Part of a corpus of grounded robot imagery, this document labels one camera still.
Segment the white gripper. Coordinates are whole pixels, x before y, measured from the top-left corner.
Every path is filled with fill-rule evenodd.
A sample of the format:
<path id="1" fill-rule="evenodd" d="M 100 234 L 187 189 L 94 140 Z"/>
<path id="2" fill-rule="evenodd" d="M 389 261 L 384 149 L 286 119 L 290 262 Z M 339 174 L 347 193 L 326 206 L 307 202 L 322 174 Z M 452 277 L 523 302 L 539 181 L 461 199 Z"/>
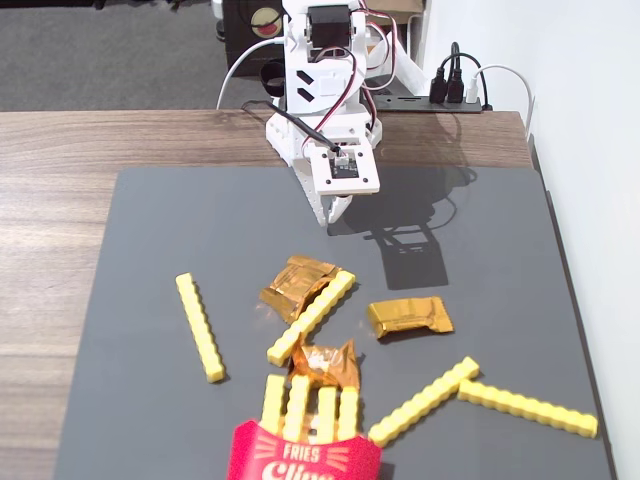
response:
<path id="1" fill-rule="evenodd" d="M 336 144 L 373 149 L 374 109 L 360 99 L 368 67 L 367 47 L 286 45 L 284 53 L 286 112 Z M 326 216 L 309 162 L 296 159 L 292 168 L 318 224 L 336 223 L 353 197 L 334 196 Z"/>

